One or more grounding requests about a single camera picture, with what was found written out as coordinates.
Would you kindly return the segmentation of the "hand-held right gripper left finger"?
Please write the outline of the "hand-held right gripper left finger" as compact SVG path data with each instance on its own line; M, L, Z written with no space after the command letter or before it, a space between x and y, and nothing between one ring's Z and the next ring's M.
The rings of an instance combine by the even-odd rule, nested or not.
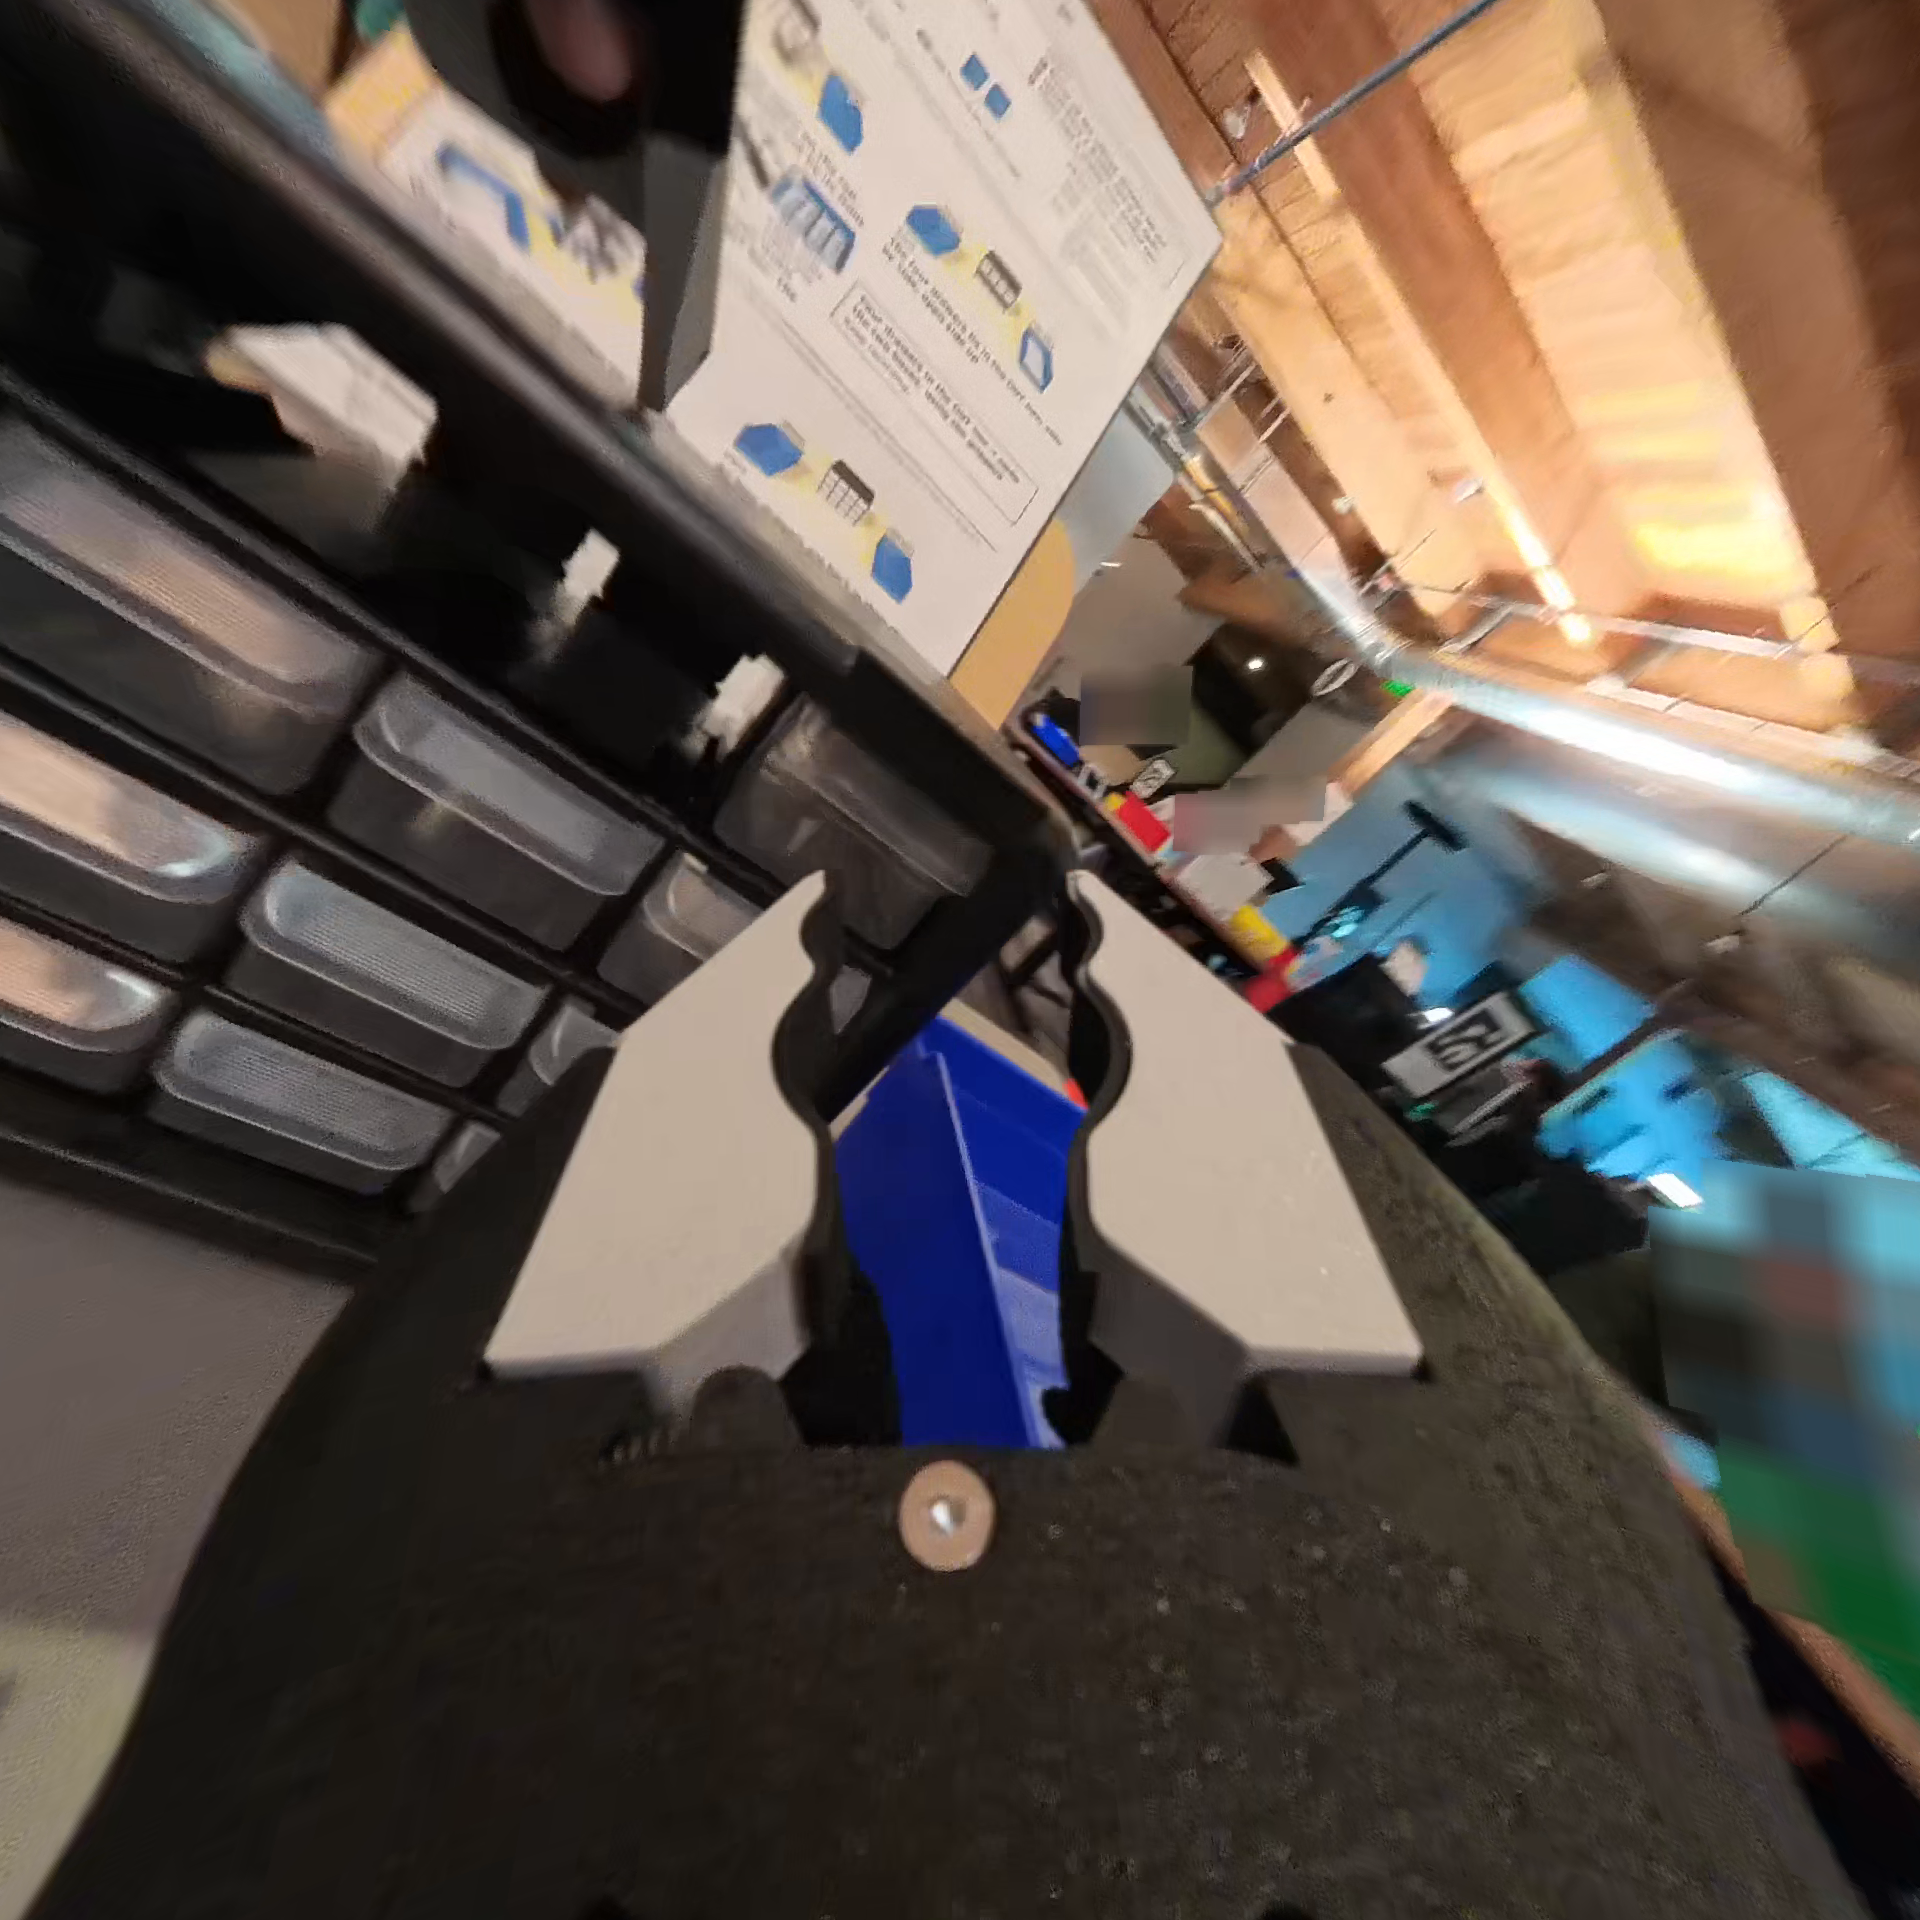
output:
M710 1375L784 1381L846 1317L820 1082L842 927L823 871L613 1052L485 1347L496 1378L628 1375L690 1414Z

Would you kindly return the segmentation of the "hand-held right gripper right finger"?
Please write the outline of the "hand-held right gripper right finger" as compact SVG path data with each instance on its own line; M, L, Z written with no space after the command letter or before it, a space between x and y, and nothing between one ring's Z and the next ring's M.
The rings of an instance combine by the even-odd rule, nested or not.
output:
M1063 1439L1282 1450L1277 1381L1414 1382L1423 1344L1289 1040L1089 871L1063 885Z

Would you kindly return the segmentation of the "blue plastic bin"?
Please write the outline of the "blue plastic bin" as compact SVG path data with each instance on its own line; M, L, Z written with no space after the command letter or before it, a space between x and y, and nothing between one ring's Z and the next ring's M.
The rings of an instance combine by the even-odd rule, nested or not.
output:
M1058 1450L1061 1246L1082 1107L937 1018L834 1147L909 1447Z

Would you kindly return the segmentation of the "black drawer cabinet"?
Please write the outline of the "black drawer cabinet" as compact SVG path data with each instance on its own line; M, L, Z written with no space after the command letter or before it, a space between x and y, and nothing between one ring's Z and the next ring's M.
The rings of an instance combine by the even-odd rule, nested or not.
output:
M1009 750L461 277L212 5L4 5L4 413L200 500L670 810L792 691L1013 840L1009 934L1065 864L1065 822ZM850 1090L828 1070L823 1112L909 1040L881 1040ZM430 1210L382 1216L364 1262L310 1263L101 1206L32 1164L4 1174L328 1277Z

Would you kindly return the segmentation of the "rows of clear cabinet drawers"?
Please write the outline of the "rows of clear cabinet drawers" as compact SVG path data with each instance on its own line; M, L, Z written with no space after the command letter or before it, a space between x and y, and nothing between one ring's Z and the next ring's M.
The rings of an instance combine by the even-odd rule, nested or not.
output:
M792 691L671 810L4 413L4 1164L354 1263L824 872L829 1088L1015 927L1015 847Z

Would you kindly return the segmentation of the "person's left hand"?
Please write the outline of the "person's left hand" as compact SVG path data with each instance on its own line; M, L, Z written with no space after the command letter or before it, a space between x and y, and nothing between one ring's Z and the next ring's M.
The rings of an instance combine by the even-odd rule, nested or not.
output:
M639 76L632 21L620 3L528 3L541 60L575 95L610 104Z

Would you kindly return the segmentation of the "black and white tag sign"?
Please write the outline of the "black and white tag sign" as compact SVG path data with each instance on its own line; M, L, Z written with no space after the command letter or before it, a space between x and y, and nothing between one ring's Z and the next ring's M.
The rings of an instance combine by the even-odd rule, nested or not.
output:
M1428 1024L1414 1042L1380 1063L1380 1074L1405 1096L1433 1096L1540 1032L1522 999L1494 992L1439 1024Z

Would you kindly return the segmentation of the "yellow printed sheet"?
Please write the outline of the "yellow printed sheet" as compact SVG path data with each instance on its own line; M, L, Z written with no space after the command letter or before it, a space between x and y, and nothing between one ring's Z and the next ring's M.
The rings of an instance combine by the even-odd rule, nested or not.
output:
M564 372L630 411L641 240L599 198L567 198L535 152L434 76L394 21L325 100L420 235Z

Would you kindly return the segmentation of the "white instruction poster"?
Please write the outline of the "white instruction poster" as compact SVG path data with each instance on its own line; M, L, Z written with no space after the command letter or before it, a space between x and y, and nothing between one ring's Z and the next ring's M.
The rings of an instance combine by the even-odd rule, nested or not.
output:
M750 5L662 422L948 675L1216 248L1093 6Z

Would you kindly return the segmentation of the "round wooden table top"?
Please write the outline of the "round wooden table top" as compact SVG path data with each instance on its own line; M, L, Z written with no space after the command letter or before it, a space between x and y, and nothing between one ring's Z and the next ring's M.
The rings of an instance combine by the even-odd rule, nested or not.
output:
M1052 517L948 675L953 693L990 730L1002 730L1018 707L1076 591L1071 535Z

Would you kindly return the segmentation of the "silver metal duct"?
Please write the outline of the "silver metal duct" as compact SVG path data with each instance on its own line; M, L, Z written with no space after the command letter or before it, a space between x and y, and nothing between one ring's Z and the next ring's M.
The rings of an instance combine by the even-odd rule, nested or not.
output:
M1294 566L1262 583L1292 590L1325 652L1436 694L1420 754L1484 805L1746 915L1794 898L1812 922L1914 918L1914 782L1416 647Z

